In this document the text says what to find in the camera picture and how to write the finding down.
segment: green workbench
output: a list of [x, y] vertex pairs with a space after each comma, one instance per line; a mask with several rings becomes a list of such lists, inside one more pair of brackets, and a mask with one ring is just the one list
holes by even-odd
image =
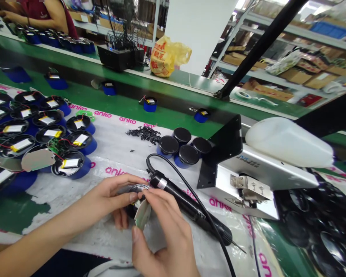
[[[24, 90], [33, 87], [42, 91], [45, 95], [64, 96], [76, 105], [153, 125], [158, 124], [158, 126], [169, 129], [184, 127], [189, 129], [195, 136], [209, 138], [236, 113], [255, 120], [262, 120], [274, 116], [271, 113], [236, 103], [221, 101], [207, 95], [173, 86], [168, 83], [158, 82], [154, 79], [145, 78], [130, 72], [116, 73], [92, 61], [75, 58], [64, 53], [54, 52], [49, 49], [0, 36], [0, 64], [8, 61], [21, 64], [33, 80], [26, 84], [16, 84], [11, 82], [0, 71], [1, 84]], [[59, 91], [49, 87], [43, 77], [49, 66], [58, 69], [59, 73], [67, 79], [69, 84], [68, 89]], [[182, 72], [176, 72], [172, 75], [170, 80], [182, 78], [181, 81], [185, 82], [184, 75], [185, 74]], [[93, 89], [90, 84], [90, 80], [93, 78], [115, 81], [118, 95], [116, 97], [108, 97], [103, 94], [101, 90]], [[192, 85], [195, 83], [196, 86], [198, 86], [198, 83], [204, 83], [217, 90], [217, 84], [210, 84], [209, 80], [206, 78], [204, 78], [205, 81], [200, 81], [200, 78], [203, 77], [198, 77], [196, 82], [191, 79], [190, 84]], [[155, 113], [146, 113], [138, 105], [141, 95], [144, 94], [154, 95], [162, 103]], [[266, 103], [262, 103], [262, 105], [269, 108], [269, 105]], [[292, 109], [291, 106], [294, 105], [288, 105], [289, 107], [285, 107], [285, 110], [290, 111], [290, 109]], [[213, 116], [205, 124], [200, 124], [193, 120], [194, 113], [189, 110], [190, 107], [207, 108], [212, 111]], [[307, 110], [304, 108], [297, 108], [293, 115], [298, 117], [305, 112], [307, 112]], [[325, 139], [346, 146], [345, 135], [337, 133], [329, 135]], [[346, 166], [343, 164], [337, 164], [337, 166], [346, 172]], [[20, 234], [24, 228], [31, 224], [36, 214], [47, 212], [48, 210], [48, 205], [38, 205], [34, 203], [31, 201], [31, 196], [27, 194], [1, 199], [0, 229]], [[287, 257], [289, 257], [292, 253], [302, 255], [297, 247], [288, 244], [285, 245], [282, 236], [269, 236], [267, 238], [271, 245], [277, 245], [281, 250], [279, 253], [284, 256], [287, 255]], [[299, 274], [296, 273], [295, 267], [290, 264], [289, 259], [280, 259], [279, 262], [288, 276], [307, 276], [303, 275], [302, 271], [300, 271]], [[309, 276], [315, 276], [313, 270], [310, 270], [310, 272], [308, 270], [306, 271]]]

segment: hand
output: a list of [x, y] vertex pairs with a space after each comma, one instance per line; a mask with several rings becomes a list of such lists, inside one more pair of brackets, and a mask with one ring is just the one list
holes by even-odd
[[128, 228], [128, 215], [122, 208], [136, 201], [137, 193], [117, 196], [116, 192], [121, 187], [135, 184], [147, 185], [145, 180], [131, 174], [104, 179], [59, 215], [63, 217], [62, 222], [66, 222], [62, 229], [68, 230], [70, 235], [79, 234], [109, 213], [113, 213], [117, 229]]
[[0, 17], [3, 18], [4, 22], [14, 22], [14, 23], [19, 23], [22, 22], [23, 16], [13, 13], [13, 12], [8, 12], [8, 11], [0, 11]]
[[183, 219], [174, 197], [160, 189], [138, 193], [145, 195], [165, 234], [167, 247], [153, 254], [143, 232], [132, 228], [132, 262], [144, 277], [200, 277], [196, 266], [191, 227]]

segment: blue storage bin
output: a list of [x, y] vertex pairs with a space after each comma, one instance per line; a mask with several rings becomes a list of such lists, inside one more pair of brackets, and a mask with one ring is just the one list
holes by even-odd
[[316, 22], [310, 28], [310, 31], [337, 39], [341, 39], [346, 36], [346, 28], [333, 25], [328, 22]]

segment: black cable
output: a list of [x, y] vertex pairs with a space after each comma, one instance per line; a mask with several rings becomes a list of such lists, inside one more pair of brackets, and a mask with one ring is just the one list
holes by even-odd
[[236, 274], [235, 274], [235, 270], [233, 269], [233, 265], [232, 265], [232, 262], [231, 262], [231, 259], [230, 259], [230, 256], [228, 255], [228, 251], [227, 251], [227, 248], [226, 246], [224, 245], [224, 242], [222, 240], [222, 237], [220, 236], [219, 232], [218, 232], [218, 229], [217, 227], [215, 226], [211, 216], [210, 216], [210, 213], [207, 211], [207, 209], [205, 208], [204, 204], [201, 202], [201, 200], [199, 199], [199, 197], [197, 196], [197, 194], [195, 193], [195, 191], [191, 188], [191, 186], [189, 185], [189, 183], [186, 181], [186, 179], [183, 177], [183, 175], [179, 172], [179, 170], [172, 164], [171, 161], [169, 161], [167, 158], [163, 157], [163, 156], [160, 156], [158, 154], [150, 154], [147, 156], [146, 158], [146, 165], [147, 165], [147, 168], [149, 169], [149, 171], [153, 174], [155, 172], [155, 169], [151, 166], [151, 163], [150, 163], [150, 157], [153, 157], [153, 156], [156, 156], [156, 157], [160, 157], [162, 158], [163, 160], [165, 160], [168, 164], [170, 164], [170, 166], [175, 170], [175, 172], [177, 172], [177, 174], [179, 175], [179, 177], [182, 179], [182, 181], [185, 183], [185, 185], [188, 187], [188, 189], [190, 190], [190, 192], [192, 193], [192, 195], [195, 197], [195, 199], [197, 200], [197, 202], [199, 203], [201, 209], [202, 209], [202, 212], [204, 213], [204, 215], [207, 217], [207, 219], [209, 219], [209, 223], [210, 225], [212, 226], [212, 228], [214, 229], [215, 231], [215, 234], [219, 240], [219, 243], [220, 243], [220, 246], [222, 247], [222, 250], [223, 250], [223, 253], [224, 253], [224, 256], [226, 257], [226, 260], [227, 260], [227, 264], [228, 264], [228, 267], [230, 268], [230, 272], [231, 272], [231, 276], [232, 277], [236, 277]]
[[250, 227], [251, 227], [251, 235], [252, 235], [252, 237], [253, 237], [254, 257], [255, 257], [256, 269], [258, 270], [258, 276], [261, 277], [260, 268], [259, 268], [259, 263], [258, 263], [258, 255], [256, 254], [255, 230], [254, 230], [254, 227], [253, 227], [252, 217], [251, 217], [251, 216], [249, 216], [249, 221], [250, 221]]

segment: metal shelf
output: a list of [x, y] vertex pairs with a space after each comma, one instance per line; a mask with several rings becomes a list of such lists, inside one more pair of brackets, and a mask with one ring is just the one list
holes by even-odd
[[[273, 22], [273, 19], [262, 16], [262, 15], [258, 15], [253, 12], [249, 12], [245, 17], [245, 20], [250, 20], [259, 24], [267, 25], [267, 26], [269, 26]], [[319, 44], [325, 44], [335, 48], [346, 50], [346, 42], [343, 40], [338, 40], [336, 38], [328, 37], [328, 36], [315, 33], [315, 32], [312, 32], [297, 26], [288, 25], [284, 29], [284, 32], [291, 33], [291, 34], [297, 35], [298, 37], [306, 38], [311, 41], [315, 41]]]
[[[231, 70], [231, 71], [236, 71], [238, 66], [235, 65], [231, 65], [229, 63], [225, 63], [223, 61], [220, 61], [218, 64], [219, 67]], [[254, 78], [258, 78], [270, 83], [274, 83], [277, 85], [281, 85], [283, 87], [288, 87], [288, 88], [293, 88], [299, 91], [303, 91], [309, 94], [314, 94], [326, 99], [332, 99], [334, 97], [336, 97], [336, 95], [334, 93], [325, 93], [322, 90], [316, 90], [316, 89], [312, 89], [312, 88], [308, 88], [308, 87], [304, 87], [303, 85], [298, 85], [295, 83], [291, 83], [283, 78], [277, 77], [277, 76], [273, 76], [269, 73], [267, 73], [265, 70], [263, 69], [258, 69], [258, 70], [250, 70], [248, 73], [246, 73], [246, 75], [249, 75], [251, 77]]]
[[[74, 23], [75, 27], [86, 29], [86, 30], [89, 30], [91, 32], [99, 33], [99, 34], [102, 34], [102, 35], [106, 35], [108, 32], [111, 32], [111, 29], [103, 27], [101, 25], [96, 25], [94, 23], [81, 22], [81, 21], [77, 21], [77, 20], [74, 20], [74, 19], [73, 19], [73, 23]], [[143, 44], [143, 45], [145, 45], [147, 47], [154, 47], [154, 44], [153, 44], [152, 40], [146, 39], [145, 43], [142, 43], [143, 42], [143, 38], [138, 37], [138, 39], [139, 39], [139, 41], [141, 41], [141, 44]]]

